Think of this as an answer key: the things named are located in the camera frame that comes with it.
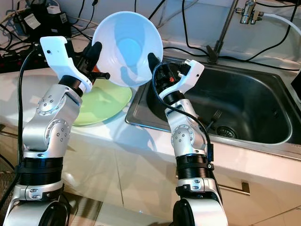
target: sink basin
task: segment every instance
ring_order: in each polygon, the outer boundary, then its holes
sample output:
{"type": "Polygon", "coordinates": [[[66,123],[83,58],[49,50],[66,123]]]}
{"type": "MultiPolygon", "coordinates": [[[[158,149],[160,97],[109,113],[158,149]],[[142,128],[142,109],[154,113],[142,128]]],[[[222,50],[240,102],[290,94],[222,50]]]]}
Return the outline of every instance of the sink basin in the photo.
{"type": "MultiPolygon", "coordinates": [[[[208,130],[213,141],[282,156],[290,152],[301,159],[301,113],[279,76],[205,64],[185,98],[205,127],[217,110],[222,111],[208,130]]],[[[164,109],[148,83],[138,89],[126,121],[169,131],[164,109]]]]}

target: plastic bowl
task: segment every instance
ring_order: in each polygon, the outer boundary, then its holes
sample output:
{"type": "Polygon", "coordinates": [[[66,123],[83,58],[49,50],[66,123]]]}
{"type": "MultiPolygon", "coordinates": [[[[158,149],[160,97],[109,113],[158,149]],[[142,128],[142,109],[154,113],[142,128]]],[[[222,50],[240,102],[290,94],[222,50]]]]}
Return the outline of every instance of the plastic bowl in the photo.
{"type": "Polygon", "coordinates": [[[154,24],[134,12],[118,12],[106,17],[97,27],[92,45],[103,49],[97,68],[110,73],[110,81],[127,87],[140,86],[151,79],[147,55],[163,58],[163,44],[154,24]]]}

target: cabinet handle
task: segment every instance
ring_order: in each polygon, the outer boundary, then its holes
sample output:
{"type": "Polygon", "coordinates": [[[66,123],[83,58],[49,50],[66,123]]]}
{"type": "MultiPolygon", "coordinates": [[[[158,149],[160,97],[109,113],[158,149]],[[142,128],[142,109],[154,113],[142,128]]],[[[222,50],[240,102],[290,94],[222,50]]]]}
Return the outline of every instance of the cabinet handle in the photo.
{"type": "Polygon", "coordinates": [[[15,139],[18,138],[18,135],[17,135],[17,134],[4,132],[4,131],[3,131],[4,128],[5,128],[5,125],[0,124],[0,135],[7,136],[7,137],[12,137],[12,138],[15,138],[15,139]]]}
{"type": "Polygon", "coordinates": [[[251,195],[249,184],[245,183],[245,182],[241,183],[242,189],[229,187],[229,186],[225,186],[225,185],[218,185],[218,186],[220,187],[220,189],[223,189],[223,190],[226,190],[226,191],[236,192],[236,193],[247,195],[247,196],[251,195]]]}

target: black cable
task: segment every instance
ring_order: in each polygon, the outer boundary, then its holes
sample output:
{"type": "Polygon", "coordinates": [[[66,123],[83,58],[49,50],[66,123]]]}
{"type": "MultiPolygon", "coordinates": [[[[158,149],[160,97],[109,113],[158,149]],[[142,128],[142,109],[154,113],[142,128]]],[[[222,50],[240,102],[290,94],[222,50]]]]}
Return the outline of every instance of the black cable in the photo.
{"type": "Polygon", "coordinates": [[[92,38],[90,36],[87,36],[86,34],[84,34],[80,29],[78,29],[76,26],[71,25],[71,27],[75,28],[80,34],[82,34],[83,36],[85,36],[87,39],[92,40],[92,38]]]}
{"type": "Polygon", "coordinates": [[[23,161],[23,140],[22,140],[22,132],[23,132],[23,103],[22,103],[22,79],[23,74],[26,68],[26,65],[28,61],[30,60],[31,56],[35,54],[35,50],[33,49],[25,58],[21,69],[19,73],[18,78],[18,110],[19,110],[19,116],[18,116],[18,164],[20,164],[23,161]]]}
{"type": "Polygon", "coordinates": [[[9,42],[8,42],[7,46],[4,47],[4,49],[7,49],[10,46],[12,41],[13,41],[13,36],[11,35],[11,33],[9,33],[9,42]]]}
{"type": "Polygon", "coordinates": [[[19,178],[20,178],[20,174],[16,173],[13,182],[11,182],[11,184],[9,185],[8,189],[6,190],[6,192],[4,193],[4,195],[0,201],[0,210],[3,208],[5,201],[8,199],[11,191],[14,189],[15,185],[18,183],[19,178]]]}
{"type": "Polygon", "coordinates": [[[216,189],[217,189],[217,193],[218,195],[220,196],[220,199],[221,199],[221,202],[222,202],[222,194],[221,194],[221,190],[220,190],[220,187],[218,186],[218,183],[217,183],[217,180],[214,176],[214,173],[213,171],[211,171],[211,176],[213,177],[213,180],[215,181],[215,186],[216,186],[216,189]]]}
{"type": "Polygon", "coordinates": [[[158,9],[162,6],[162,4],[165,2],[166,0],[162,0],[157,7],[155,8],[155,10],[151,13],[151,15],[149,16],[149,20],[155,15],[155,13],[158,11],[158,9]]]}
{"type": "Polygon", "coordinates": [[[158,68],[161,67],[161,66],[163,66],[163,65],[176,65],[176,66],[177,66],[178,64],[172,63],[172,62],[164,62],[164,63],[159,63],[159,64],[157,64],[157,65],[155,66],[155,68],[154,68],[154,70],[153,70],[153,72],[152,72],[152,80],[151,80],[151,83],[152,83],[152,88],[153,88],[153,90],[154,90],[154,93],[155,93],[156,98],[157,98],[158,101],[159,101],[161,104],[163,104],[165,107],[167,107],[167,108],[169,108],[169,109],[171,109],[171,110],[173,110],[173,111],[175,111],[175,112],[184,114],[184,115],[186,115],[187,117],[190,117],[191,119],[193,119],[193,120],[199,125],[199,127],[200,127],[201,130],[202,130],[202,132],[204,133],[204,135],[205,135],[205,137],[206,137],[206,140],[207,140],[207,144],[211,144],[211,142],[210,142],[210,137],[209,137],[209,135],[208,135],[208,133],[207,133],[205,127],[203,126],[203,124],[202,124],[196,117],[194,117],[193,115],[191,115],[191,114],[189,114],[189,113],[187,113],[187,112],[181,111],[181,110],[179,110],[179,109],[177,109],[177,108],[174,108],[174,107],[168,105],[168,104],[165,103],[165,102],[161,99],[161,97],[159,96],[159,94],[158,94],[158,92],[157,92],[157,90],[156,90],[156,84],[155,84],[155,82],[156,82],[156,73],[157,73],[158,68]]]}
{"type": "Polygon", "coordinates": [[[256,4],[261,5],[261,6],[266,6],[266,7],[272,7],[272,8],[284,8],[284,7],[293,7],[293,6],[299,6],[300,4],[296,4],[296,5],[286,5],[286,6],[271,6],[271,5],[266,5],[260,2],[256,2],[256,4]]]}
{"type": "Polygon", "coordinates": [[[260,65],[260,66],[285,70],[285,71],[298,71],[299,70],[299,69],[290,69],[290,68],[282,68],[282,67],[276,67],[276,66],[271,66],[271,65],[265,65],[265,64],[262,64],[262,63],[254,62],[254,61],[246,61],[246,60],[242,60],[242,59],[237,59],[237,58],[232,57],[232,56],[219,56],[219,58],[228,59],[228,60],[236,60],[236,61],[239,61],[239,62],[245,62],[245,63],[255,64],[255,65],[260,65]]]}
{"type": "Polygon", "coordinates": [[[5,31],[7,31],[8,33],[10,33],[11,35],[15,36],[17,39],[19,39],[20,41],[23,41],[22,39],[20,39],[17,35],[15,35],[13,32],[11,32],[9,29],[7,29],[4,25],[0,24],[0,27],[3,28],[5,31]]]}
{"type": "MultiPolygon", "coordinates": [[[[293,9],[293,13],[292,13],[292,16],[291,16],[291,19],[290,19],[291,22],[293,21],[293,18],[294,18],[294,16],[295,16],[295,13],[296,13],[298,4],[299,4],[299,0],[297,1],[297,4],[295,5],[295,8],[293,9]]],[[[287,28],[287,30],[286,30],[286,33],[285,33],[284,38],[283,38],[279,43],[277,43],[276,45],[270,46],[270,47],[268,47],[268,48],[265,48],[264,50],[262,50],[262,51],[260,51],[259,53],[255,54],[255,55],[252,56],[251,58],[247,59],[246,61],[250,61],[250,60],[254,59],[255,57],[257,57],[258,55],[260,55],[261,53],[263,53],[263,52],[265,52],[265,51],[268,51],[268,50],[270,50],[271,48],[275,48],[275,47],[281,45],[281,44],[286,40],[286,38],[287,38],[287,36],[288,36],[288,34],[289,34],[290,29],[291,29],[291,26],[289,25],[288,28],[287,28]]]]}
{"type": "Polygon", "coordinates": [[[71,213],[71,210],[70,210],[70,203],[69,203],[69,200],[67,199],[67,197],[62,193],[61,194],[62,197],[66,200],[67,204],[66,204],[66,207],[67,207],[67,226],[69,225],[69,220],[70,220],[70,213],[71,213]]]}
{"type": "Polygon", "coordinates": [[[83,30],[81,30],[81,31],[86,30],[86,29],[88,28],[88,26],[90,25],[90,23],[91,23],[91,21],[92,21],[92,19],[93,19],[93,16],[94,16],[94,10],[95,10],[95,6],[93,6],[93,11],[92,11],[92,15],[91,15],[91,19],[90,19],[89,23],[88,23],[88,24],[86,25],[86,27],[85,27],[83,30]]]}
{"type": "Polygon", "coordinates": [[[11,164],[10,161],[7,160],[7,158],[5,158],[2,154],[0,154],[0,158],[3,159],[4,162],[6,162],[11,167],[11,169],[13,169],[13,170],[15,169],[13,164],[11,164]]]}
{"type": "Polygon", "coordinates": [[[7,50],[10,50],[12,47],[16,46],[16,45],[19,45],[21,43],[25,43],[25,41],[18,41],[18,42],[15,42],[13,44],[11,44],[9,47],[7,47],[7,50]]]}
{"type": "Polygon", "coordinates": [[[184,52],[184,53],[187,53],[187,54],[189,54],[189,55],[192,55],[192,56],[194,56],[194,57],[206,57],[206,56],[207,56],[207,55],[193,54],[193,53],[190,53],[190,52],[188,52],[188,51],[186,51],[186,50],[184,50],[184,49],[181,49],[181,48],[178,48],[178,47],[172,47],[172,46],[164,47],[163,49],[168,49],[168,48],[173,48],[173,49],[180,50],[180,51],[182,51],[182,52],[184,52]]]}
{"type": "Polygon", "coordinates": [[[206,54],[206,56],[209,56],[209,54],[204,51],[203,49],[201,48],[197,48],[197,47],[193,47],[193,46],[190,46],[189,43],[188,43],[188,35],[187,35],[187,27],[186,27],[186,20],[185,20],[185,8],[184,8],[184,4],[185,4],[185,0],[182,0],[182,17],[183,17],[183,24],[184,24],[184,30],[185,30],[185,40],[186,40],[186,45],[187,47],[189,48],[192,48],[192,49],[197,49],[199,51],[202,51],[203,53],[206,54]]]}
{"type": "Polygon", "coordinates": [[[11,49],[9,51],[16,51],[16,50],[19,50],[19,49],[22,49],[22,48],[25,48],[25,47],[31,47],[32,45],[25,45],[25,46],[21,46],[21,47],[18,47],[18,48],[15,48],[15,49],[11,49]]]}
{"type": "Polygon", "coordinates": [[[83,0],[83,2],[82,2],[82,4],[81,4],[81,8],[80,8],[78,17],[80,17],[81,12],[83,11],[84,4],[85,4],[85,0],[83,0]]]}

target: white countertop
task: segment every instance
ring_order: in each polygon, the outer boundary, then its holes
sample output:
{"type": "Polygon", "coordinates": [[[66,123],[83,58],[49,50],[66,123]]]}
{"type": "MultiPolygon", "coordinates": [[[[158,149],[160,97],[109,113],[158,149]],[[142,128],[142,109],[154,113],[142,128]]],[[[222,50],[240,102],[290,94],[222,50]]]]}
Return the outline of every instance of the white countertop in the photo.
{"type": "MultiPolygon", "coordinates": [[[[176,57],[187,58],[187,55],[176,54],[176,57]]],[[[293,98],[297,101],[296,94],[290,85],[296,73],[226,60],[220,60],[219,64],[276,73],[281,76],[293,98]]],[[[16,126],[18,123],[17,78],[18,72],[0,74],[0,123],[8,126],[16,126]]],[[[58,79],[50,68],[25,72],[23,78],[24,124],[33,117],[38,100],[52,84],[56,83],[58,83],[58,79]]],[[[160,154],[164,161],[175,162],[174,151],[170,143],[170,133],[125,123],[129,106],[130,103],[117,115],[103,122],[83,127],[73,126],[71,137],[81,136],[85,141],[96,142],[99,146],[102,143],[105,143],[106,146],[110,144],[112,146],[125,146],[141,155],[154,152],[160,154]]],[[[299,173],[301,161],[214,143],[214,165],[218,172],[230,170],[233,173],[246,173],[301,185],[299,173]]]]}

